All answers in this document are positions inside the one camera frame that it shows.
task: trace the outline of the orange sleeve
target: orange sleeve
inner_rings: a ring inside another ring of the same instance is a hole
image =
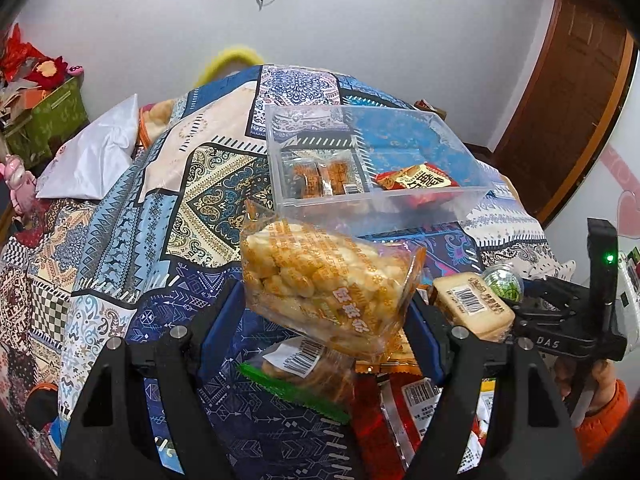
[[[582,461],[586,464],[605,445],[609,436],[616,430],[629,407],[629,397],[625,383],[616,381],[616,394],[611,402],[594,415],[585,416],[582,424],[576,428],[578,445]]]

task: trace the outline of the pink heart decal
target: pink heart decal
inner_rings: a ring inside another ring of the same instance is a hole
[[[622,193],[618,200],[618,235],[640,238],[640,208],[631,191]]]

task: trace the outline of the pink stuffed toy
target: pink stuffed toy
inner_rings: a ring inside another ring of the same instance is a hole
[[[36,178],[31,171],[25,171],[22,159],[9,155],[5,164],[0,162],[0,175],[10,190],[15,213],[22,216],[30,212],[36,200]]]

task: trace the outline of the human hand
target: human hand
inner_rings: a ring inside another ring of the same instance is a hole
[[[559,357],[554,364],[556,384],[560,388],[560,395],[564,399],[571,393],[571,381],[575,374],[575,360]],[[596,361],[591,369],[591,375],[598,383],[593,394],[587,413],[597,412],[611,402],[616,394],[616,369],[607,360]]]

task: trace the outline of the patchwork quilt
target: patchwork quilt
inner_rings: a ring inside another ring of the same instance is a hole
[[[412,108],[350,76],[295,66],[255,66],[176,100],[168,129],[138,156],[99,203],[52,201],[30,244],[12,237],[0,257],[0,399],[30,445],[56,468],[46,434],[24,417],[28,392],[58,384],[63,438],[105,341],[153,341],[212,303],[229,276],[241,278],[243,202],[273,207],[264,108],[351,104]],[[373,239],[411,238],[426,247],[433,277],[511,260],[527,276],[570,278],[540,225],[494,168],[492,191],[465,222]],[[198,391],[242,480],[354,478],[347,431],[283,402],[236,371],[286,329],[245,311],[219,373]],[[180,471],[158,384],[146,380],[158,453]]]

